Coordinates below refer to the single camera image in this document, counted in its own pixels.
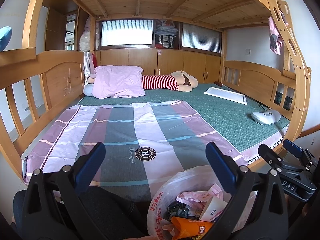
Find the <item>white massager device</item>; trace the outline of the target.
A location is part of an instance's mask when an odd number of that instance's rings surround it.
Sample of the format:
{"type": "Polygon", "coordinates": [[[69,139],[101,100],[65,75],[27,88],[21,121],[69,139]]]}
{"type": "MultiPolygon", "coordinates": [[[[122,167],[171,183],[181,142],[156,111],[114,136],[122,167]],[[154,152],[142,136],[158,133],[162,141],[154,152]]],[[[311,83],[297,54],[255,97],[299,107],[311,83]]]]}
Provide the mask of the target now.
{"type": "Polygon", "coordinates": [[[264,112],[252,112],[251,117],[254,121],[263,125],[275,124],[281,119],[281,114],[273,109],[266,110],[264,112]]]}

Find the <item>pink plastic bag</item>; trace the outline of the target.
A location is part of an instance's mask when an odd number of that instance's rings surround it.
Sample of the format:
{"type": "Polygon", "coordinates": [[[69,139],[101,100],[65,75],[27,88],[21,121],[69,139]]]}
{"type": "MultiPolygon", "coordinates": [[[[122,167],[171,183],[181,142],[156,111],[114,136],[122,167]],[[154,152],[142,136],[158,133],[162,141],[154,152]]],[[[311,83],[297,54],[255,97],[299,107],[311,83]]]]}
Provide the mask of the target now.
{"type": "Polygon", "coordinates": [[[188,205],[193,209],[201,209],[213,197],[223,200],[222,189],[217,184],[214,184],[207,191],[182,192],[176,197],[176,201],[188,205]]]}

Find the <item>pink pillow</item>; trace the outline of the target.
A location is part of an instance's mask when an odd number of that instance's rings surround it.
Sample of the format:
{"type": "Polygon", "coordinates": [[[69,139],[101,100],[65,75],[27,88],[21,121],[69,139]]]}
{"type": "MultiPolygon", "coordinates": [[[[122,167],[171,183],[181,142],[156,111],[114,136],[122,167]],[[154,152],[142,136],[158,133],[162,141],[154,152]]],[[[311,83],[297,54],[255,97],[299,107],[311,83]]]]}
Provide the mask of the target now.
{"type": "Polygon", "coordinates": [[[95,68],[92,95],[98,99],[144,96],[142,73],[138,66],[99,66],[95,68]]]}

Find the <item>white plastic trash bag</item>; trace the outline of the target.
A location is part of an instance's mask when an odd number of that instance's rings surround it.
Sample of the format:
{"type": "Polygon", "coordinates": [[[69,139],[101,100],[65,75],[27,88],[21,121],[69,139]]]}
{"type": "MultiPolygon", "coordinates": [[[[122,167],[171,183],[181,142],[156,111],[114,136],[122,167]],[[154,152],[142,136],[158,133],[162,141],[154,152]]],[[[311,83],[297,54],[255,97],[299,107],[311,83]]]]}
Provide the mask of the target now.
{"type": "Polygon", "coordinates": [[[161,186],[151,201],[147,215],[148,233],[158,239],[172,239],[170,233],[162,229],[170,223],[165,217],[169,205],[183,192],[207,192],[214,184],[221,186],[216,174],[208,165],[178,172],[161,186]]]}

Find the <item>orange snack wrapper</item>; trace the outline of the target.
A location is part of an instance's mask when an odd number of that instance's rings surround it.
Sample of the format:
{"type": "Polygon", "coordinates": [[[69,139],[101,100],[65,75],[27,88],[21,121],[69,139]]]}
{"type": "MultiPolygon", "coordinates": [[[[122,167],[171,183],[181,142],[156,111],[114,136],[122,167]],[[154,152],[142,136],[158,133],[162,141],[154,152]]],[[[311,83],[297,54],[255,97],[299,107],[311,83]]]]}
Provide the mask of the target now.
{"type": "Polygon", "coordinates": [[[212,222],[180,217],[172,217],[171,223],[175,228],[172,239],[184,239],[198,236],[203,237],[214,225],[212,222]]]}

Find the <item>striped pink grey bedsheet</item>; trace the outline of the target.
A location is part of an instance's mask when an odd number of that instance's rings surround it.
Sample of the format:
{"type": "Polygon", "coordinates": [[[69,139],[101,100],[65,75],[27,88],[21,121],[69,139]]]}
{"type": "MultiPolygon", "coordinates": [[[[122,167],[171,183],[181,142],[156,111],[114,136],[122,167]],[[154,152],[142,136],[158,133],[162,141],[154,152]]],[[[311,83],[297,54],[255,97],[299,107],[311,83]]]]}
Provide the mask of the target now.
{"type": "Polygon", "coordinates": [[[185,101],[80,106],[66,109],[24,163],[27,183],[35,169],[56,172],[101,142],[105,159],[94,182],[134,202],[149,201],[176,173],[208,164],[214,142],[238,165],[240,152],[185,101]]]}

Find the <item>striped plush doll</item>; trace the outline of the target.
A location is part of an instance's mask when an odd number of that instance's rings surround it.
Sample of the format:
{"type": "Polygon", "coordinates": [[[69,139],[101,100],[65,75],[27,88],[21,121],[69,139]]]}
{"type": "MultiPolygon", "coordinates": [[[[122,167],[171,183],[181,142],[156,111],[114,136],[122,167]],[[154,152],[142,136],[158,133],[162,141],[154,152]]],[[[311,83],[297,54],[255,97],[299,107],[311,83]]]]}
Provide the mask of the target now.
{"type": "MultiPolygon", "coordinates": [[[[89,75],[88,84],[94,83],[96,74],[89,75]]],[[[190,92],[198,86],[198,80],[190,74],[179,70],[167,75],[144,75],[142,74],[144,90],[168,89],[179,92],[190,92]]]]}

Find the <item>white paper cup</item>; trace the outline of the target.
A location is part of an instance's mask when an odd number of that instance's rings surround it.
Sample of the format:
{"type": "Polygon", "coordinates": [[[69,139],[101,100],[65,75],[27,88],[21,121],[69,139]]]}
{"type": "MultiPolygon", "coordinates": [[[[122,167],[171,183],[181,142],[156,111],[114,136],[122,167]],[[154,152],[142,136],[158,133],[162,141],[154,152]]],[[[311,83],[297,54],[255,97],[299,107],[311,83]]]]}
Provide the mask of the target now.
{"type": "Polygon", "coordinates": [[[226,206],[227,202],[223,199],[212,197],[203,208],[199,220],[213,222],[217,217],[219,217],[219,215],[221,215],[226,206]]]}

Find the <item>light blue pillow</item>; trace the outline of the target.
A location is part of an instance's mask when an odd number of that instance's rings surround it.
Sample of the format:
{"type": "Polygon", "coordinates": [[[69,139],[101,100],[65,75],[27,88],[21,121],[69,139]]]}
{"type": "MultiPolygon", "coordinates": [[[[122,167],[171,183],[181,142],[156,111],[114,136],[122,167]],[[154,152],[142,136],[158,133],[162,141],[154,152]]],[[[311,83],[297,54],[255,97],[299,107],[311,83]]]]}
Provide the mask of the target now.
{"type": "Polygon", "coordinates": [[[84,86],[83,93],[85,94],[85,96],[93,96],[92,91],[93,91],[93,84],[89,83],[84,86]]]}

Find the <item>dark green snack wrapper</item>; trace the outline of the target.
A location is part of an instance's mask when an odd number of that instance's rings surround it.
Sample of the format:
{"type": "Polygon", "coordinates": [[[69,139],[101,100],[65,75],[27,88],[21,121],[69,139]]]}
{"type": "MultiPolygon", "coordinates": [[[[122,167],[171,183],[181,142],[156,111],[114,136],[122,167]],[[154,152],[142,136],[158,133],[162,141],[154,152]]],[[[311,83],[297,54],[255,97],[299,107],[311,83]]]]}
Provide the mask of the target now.
{"type": "Polygon", "coordinates": [[[165,217],[171,220],[172,217],[188,218],[189,209],[184,203],[174,201],[168,207],[165,217]]]}

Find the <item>pink cloth hanging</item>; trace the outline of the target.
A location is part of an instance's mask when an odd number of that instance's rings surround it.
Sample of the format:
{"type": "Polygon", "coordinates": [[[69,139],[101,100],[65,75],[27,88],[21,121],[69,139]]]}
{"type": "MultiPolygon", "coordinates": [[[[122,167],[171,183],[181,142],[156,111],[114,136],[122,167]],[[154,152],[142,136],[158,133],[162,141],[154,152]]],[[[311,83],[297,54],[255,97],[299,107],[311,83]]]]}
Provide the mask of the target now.
{"type": "Polygon", "coordinates": [[[281,54],[281,47],[284,44],[284,41],[276,28],[274,20],[272,17],[268,18],[268,27],[270,34],[270,49],[277,55],[281,54]]]}

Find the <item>wooden bunk bed frame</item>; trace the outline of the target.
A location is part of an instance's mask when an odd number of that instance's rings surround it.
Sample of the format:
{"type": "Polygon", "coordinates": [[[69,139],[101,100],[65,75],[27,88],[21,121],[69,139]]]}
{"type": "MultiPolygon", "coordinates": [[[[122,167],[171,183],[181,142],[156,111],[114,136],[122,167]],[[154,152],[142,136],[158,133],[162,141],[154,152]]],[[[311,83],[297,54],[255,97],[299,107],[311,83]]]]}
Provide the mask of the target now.
{"type": "MultiPolygon", "coordinates": [[[[295,90],[289,111],[282,111],[290,120],[285,134],[296,139],[302,132],[310,100],[310,73],[295,39],[288,5],[282,0],[156,0],[168,4],[159,14],[146,7],[145,0],[117,0],[132,8],[132,12],[115,10],[112,0],[72,0],[89,16],[97,20],[122,20],[125,18],[159,18],[173,20],[220,31],[233,27],[249,27],[266,24],[264,16],[237,21],[223,20],[218,25],[206,22],[207,18],[223,12],[255,3],[268,10],[279,30],[289,53],[288,60],[295,70],[282,71],[249,62],[222,59],[219,80],[226,84],[229,70],[239,70],[239,76],[247,72],[259,72],[266,79],[283,83],[295,90]]],[[[22,34],[22,48],[1,52],[1,89],[5,90],[10,114],[17,129],[18,138],[11,140],[5,126],[1,126],[1,153],[19,178],[22,178],[22,154],[36,136],[70,102],[76,99],[84,86],[83,60],[80,51],[50,50],[36,52],[36,35],[43,0],[30,0],[22,34]]]]}

